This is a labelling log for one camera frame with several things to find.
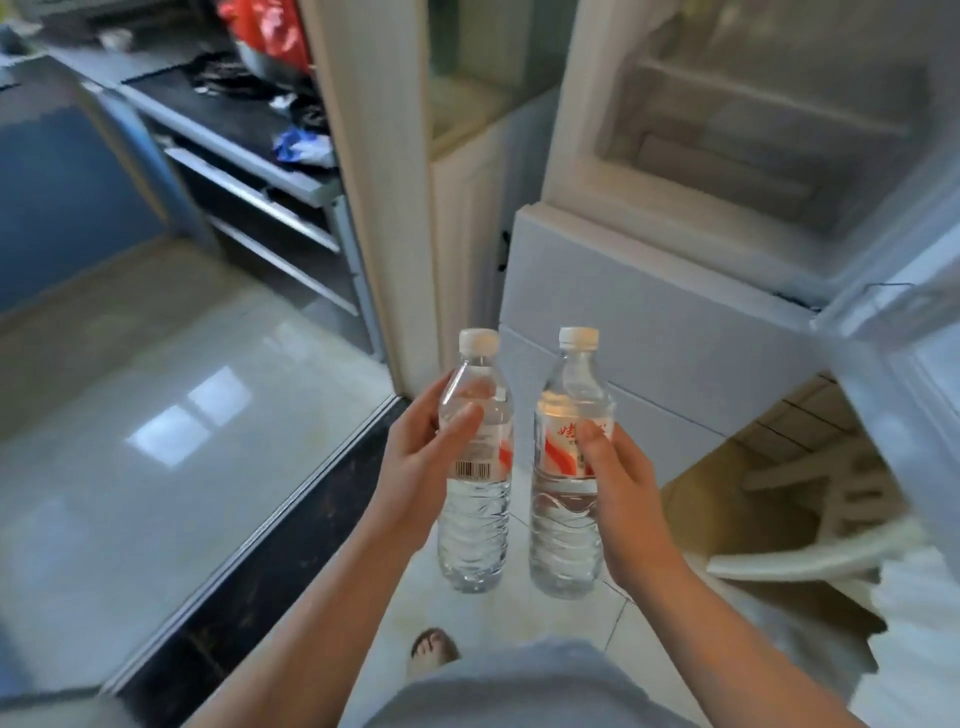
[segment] bottle label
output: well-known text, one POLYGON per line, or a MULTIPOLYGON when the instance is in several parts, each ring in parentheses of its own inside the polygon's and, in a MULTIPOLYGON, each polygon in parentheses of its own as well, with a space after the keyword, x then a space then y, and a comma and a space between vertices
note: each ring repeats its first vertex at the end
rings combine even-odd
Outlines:
MULTIPOLYGON (((613 437, 613 417, 593 420, 608 439, 613 437)), ((589 477, 593 468, 577 445, 575 418, 538 416, 537 468, 548 475, 589 477)))
POLYGON ((498 483, 514 466, 514 424, 480 425, 453 464, 450 477, 478 483, 498 483))

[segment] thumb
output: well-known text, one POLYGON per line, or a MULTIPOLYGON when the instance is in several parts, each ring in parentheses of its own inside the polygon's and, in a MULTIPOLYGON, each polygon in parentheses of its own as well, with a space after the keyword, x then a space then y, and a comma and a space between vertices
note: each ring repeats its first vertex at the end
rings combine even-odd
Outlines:
POLYGON ((601 488, 621 477, 630 479, 620 465, 620 458, 613 449, 613 443, 595 422, 581 420, 577 423, 577 445, 596 473, 597 483, 601 488))
POLYGON ((483 422, 483 407, 471 402, 461 409, 437 436, 423 449, 427 460, 437 462, 444 468, 456 460, 467 443, 480 429, 483 422))

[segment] cabinet door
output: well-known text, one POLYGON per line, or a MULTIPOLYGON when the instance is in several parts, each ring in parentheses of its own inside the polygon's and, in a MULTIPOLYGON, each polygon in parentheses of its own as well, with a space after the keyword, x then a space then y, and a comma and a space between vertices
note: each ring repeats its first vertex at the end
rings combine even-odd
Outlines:
MULTIPOLYGON (((542 349, 507 327, 500 327, 500 366, 514 395, 516 462, 533 465, 534 411, 555 351, 542 349)), ((616 420, 653 461, 661 488, 724 440, 716 432, 677 417, 613 386, 616 420)))
POLYGON ((600 329, 616 386, 723 436, 823 368, 808 310, 543 203, 516 217, 500 322, 600 329))

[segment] white door frame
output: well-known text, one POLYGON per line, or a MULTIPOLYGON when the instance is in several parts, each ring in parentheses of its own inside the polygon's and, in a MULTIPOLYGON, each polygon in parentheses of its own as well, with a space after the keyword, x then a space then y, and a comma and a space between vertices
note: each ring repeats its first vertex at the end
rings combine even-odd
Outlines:
POLYGON ((308 0, 300 17, 398 393, 440 371, 425 0, 308 0))

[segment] plastic bottle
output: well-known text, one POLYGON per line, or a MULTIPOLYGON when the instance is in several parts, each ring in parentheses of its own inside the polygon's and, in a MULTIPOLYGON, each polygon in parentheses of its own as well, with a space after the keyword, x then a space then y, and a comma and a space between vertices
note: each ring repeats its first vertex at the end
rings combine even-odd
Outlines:
POLYGON ((615 402, 596 372, 595 328, 560 329, 561 354, 537 403, 530 502, 530 578, 561 598, 586 595, 600 572, 596 479, 577 446, 578 420, 613 435, 615 402))
POLYGON ((460 366, 440 404, 441 426, 469 402, 484 409, 480 430, 447 477, 437 541, 447 581, 471 594, 495 587, 507 558, 514 410, 507 382, 493 363, 499 346, 499 334, 489 328, 461 331, 460 366))

